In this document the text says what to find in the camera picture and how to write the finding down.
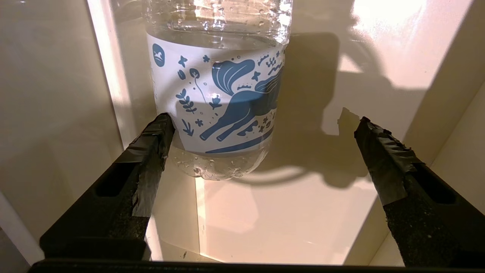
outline bottle bottom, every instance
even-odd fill
[[[232,157],[208,157],[172,145],[170,153],[175,165],[185,174],[206,180],[228,180],[242,177],[256,169],[269,150],[270,141],[262,149]]]

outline blue butterfly illustration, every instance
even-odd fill
[[[180,61],[178,61],[178,63],[183,66],[185,68],[185,62],[187,62],[188,60],[186,58],[184,58],[182,55],[180,55]]]

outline bottle label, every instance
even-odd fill
[[[183,148],[202,154],[258,150],[273,132],[284,46],[208,49],[148,35],[155,103]]]

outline plastic water bottle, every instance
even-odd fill
[[[253,171],[271,142],[292,0],[143,0],[142,9],[176,165],[208,180]]]

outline blue logo circle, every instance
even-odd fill
[[[153,59],[155,60],[155,64],[159,67],[163,67],[165,65],[165,52],[163,51],[162,47],[153,44]]]

